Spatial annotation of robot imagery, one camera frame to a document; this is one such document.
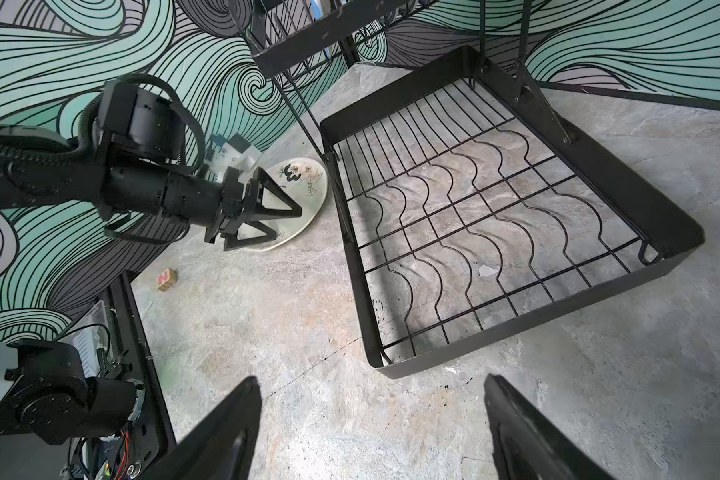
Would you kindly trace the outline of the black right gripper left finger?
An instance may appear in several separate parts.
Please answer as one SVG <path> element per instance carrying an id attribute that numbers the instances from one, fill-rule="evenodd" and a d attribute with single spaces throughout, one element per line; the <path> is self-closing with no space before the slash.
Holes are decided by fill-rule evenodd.
<path id="1" fill-rule="evenodd" d="M 262 412 L 260 385 L 246 377 L 142 479 L 246 479 L 252 465 Z"/>

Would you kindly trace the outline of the cream floral plate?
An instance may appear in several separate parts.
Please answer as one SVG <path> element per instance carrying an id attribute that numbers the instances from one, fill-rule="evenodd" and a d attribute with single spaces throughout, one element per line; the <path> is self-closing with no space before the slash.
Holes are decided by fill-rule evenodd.
<path id="1" fill-rule="evenodd" d="M 277 185 L 302 208 L 299 218 L 264 220 L 275 230 L 274 240 L 245 246 L 243 251 L 273 250 L 302 233 L 320 212 L 328 192 L 328 174 L 322 161 L 307 157 L 283 160 L 265 169 Z"/>

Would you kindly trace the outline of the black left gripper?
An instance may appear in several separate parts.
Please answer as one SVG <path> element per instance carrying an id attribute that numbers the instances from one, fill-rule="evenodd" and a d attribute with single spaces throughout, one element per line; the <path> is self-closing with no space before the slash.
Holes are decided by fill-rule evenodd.
<path id="1" fill-rule="evenodd" d="M 302 207 L 262 168 L 247 185 L 241 171 L 226 170 L 221 183 L 150 164 L 114 166 L 101 199 L 117 211 L 133 211 L 205 229 L 204 240 L 224 239 L 224 250 L 238 250 L 276 239 L 258 218 L 299 218 Z"/>

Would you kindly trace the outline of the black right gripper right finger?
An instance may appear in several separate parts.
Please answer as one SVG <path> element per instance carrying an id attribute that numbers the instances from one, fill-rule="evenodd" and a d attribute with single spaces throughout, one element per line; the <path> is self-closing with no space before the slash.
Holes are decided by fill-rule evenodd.
<path id="1" fill-rule="evenodd" d="M 484 382 L 485 406 L 500 479 L 610 479 L 506 378 Z"/>

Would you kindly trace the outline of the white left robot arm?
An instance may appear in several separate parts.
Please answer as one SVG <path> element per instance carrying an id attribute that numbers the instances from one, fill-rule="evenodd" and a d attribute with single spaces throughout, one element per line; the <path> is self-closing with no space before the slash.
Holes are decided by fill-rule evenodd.
<path id="1" fill-rule="evenodd" d="M 39 127 L 0 124 L 0 210 L 91 203 L 105 236 L 148 245 L 123 231 L 132 213 L 204 228 L 225 250 L 276 238 L 275 219 L 301 206 L 263 169 L 248 180 L 228 168 L 215 183 L 197 176 L 205 158 L 202 127 L 165 81 L 128 74 L 107 82 L 82 110 L 78 133 L 65 139 Z"/>

